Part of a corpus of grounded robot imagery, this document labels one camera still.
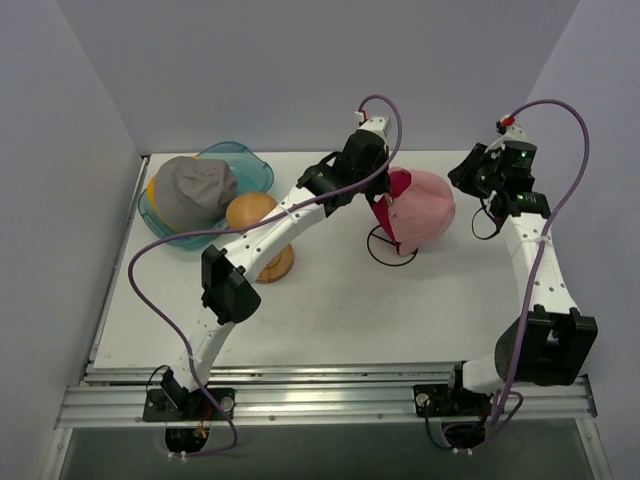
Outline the magenta baseball cap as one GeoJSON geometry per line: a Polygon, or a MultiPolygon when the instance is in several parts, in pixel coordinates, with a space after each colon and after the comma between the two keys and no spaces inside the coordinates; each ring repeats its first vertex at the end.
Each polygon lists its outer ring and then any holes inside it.
{"type": "Polygon", "coordinates": [[[412,254],[420,245],[417,200],[412,192],[413,175],[409,170],[391,170],[390,191],[381,196],[371,210],[400,257],[412,254]]]}

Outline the light pink baseball cap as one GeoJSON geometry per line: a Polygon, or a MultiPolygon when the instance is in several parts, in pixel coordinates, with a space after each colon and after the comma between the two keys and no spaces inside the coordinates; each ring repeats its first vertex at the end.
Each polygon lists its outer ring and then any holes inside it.
{"type": "Polygon", "coordinates": [[[420,248],[447,231],[453,222],[456,205],[453,193],[442,177],[423,170],[406,170],[413,175],[412,192],[417,200],[420,248]]]}

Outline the grey bucket hat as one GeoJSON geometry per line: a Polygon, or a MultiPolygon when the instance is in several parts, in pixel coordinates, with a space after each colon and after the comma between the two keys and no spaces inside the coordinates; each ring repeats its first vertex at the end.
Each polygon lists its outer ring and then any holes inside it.
{"type": "Polygon", "coordinates": [[[178,156],[165,162],[156,175],[161,180],[175,180],[179,187],[201,205],[216,205],[221,216],[234,199],[238,187],[236,175],[220,159],[178,156]]]}

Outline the yellow bucket hat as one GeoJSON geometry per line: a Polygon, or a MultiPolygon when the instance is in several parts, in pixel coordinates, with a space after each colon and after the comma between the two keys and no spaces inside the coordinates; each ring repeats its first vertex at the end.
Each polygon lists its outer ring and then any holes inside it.
{"type": "Polygon", "coordinates": [[[212,228],[221,216],[216,205],[201,205],[175,180],[161,180],[158,175],[147,187],[147,198],[158,219],[176,233],[212,228]]]}

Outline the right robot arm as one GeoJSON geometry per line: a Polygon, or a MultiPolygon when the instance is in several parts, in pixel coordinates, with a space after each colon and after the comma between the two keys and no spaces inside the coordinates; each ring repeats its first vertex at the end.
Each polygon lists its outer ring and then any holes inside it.
{"type": "Polygon", "coordinates": [[[552,245],[553,212],[534,191],[535,145],[506,140],[476,144],[448,174],[452,185],[481,203],[495,236],[510,254],[522,303],[517,319],[487,356],[461,364],[444,388],[455,412],[469,411],[480,394],[516,382],[566,386],[578,377],[596,340],[594,317],[583,314],[569,293],[552,245]]]}

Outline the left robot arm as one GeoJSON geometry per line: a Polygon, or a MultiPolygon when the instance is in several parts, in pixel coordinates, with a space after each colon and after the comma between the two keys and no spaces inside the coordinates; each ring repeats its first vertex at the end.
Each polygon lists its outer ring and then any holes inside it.
{"type": "Polygon", "coordinates": [[[371,202],[389,191],[389,118],[374,116],[349,136],[340,152],[308,167],[289,193],[264,217],[265,225],[244,227],[223,248],[201,257],[202,310],[186,353],[161,381],[166,408],[179,419],[194,417],[199,391],[233,328],[250,318],[261,298],[253,287],[285,247],[362,194],[371,202]]]}

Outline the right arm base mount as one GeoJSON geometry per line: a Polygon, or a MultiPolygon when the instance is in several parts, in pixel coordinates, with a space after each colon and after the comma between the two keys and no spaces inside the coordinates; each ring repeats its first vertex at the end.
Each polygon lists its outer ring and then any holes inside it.
{"type": "Polygon", "coordinates": [[[421,417],[478,417],[491,414],[492,395],[473,393],[445,384],[417,384],[412,387],[415,413],[421,417]]]}

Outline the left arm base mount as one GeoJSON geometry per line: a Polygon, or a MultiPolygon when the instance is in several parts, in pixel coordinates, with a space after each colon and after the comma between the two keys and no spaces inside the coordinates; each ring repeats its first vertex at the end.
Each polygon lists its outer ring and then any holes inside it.
{"type": "MultiPolygon", "coordinates": [[[[233,418],[236,391],[232,388],[211,388],[209,394],[219,403],[224,412],[233,418]]],[[[179,421],[221,421],[220,413],[201,390],[189,393],[182,408],[177,408],[161,388],[147,392],[142,420],[144,422],[179,422],[179,421]]]]}

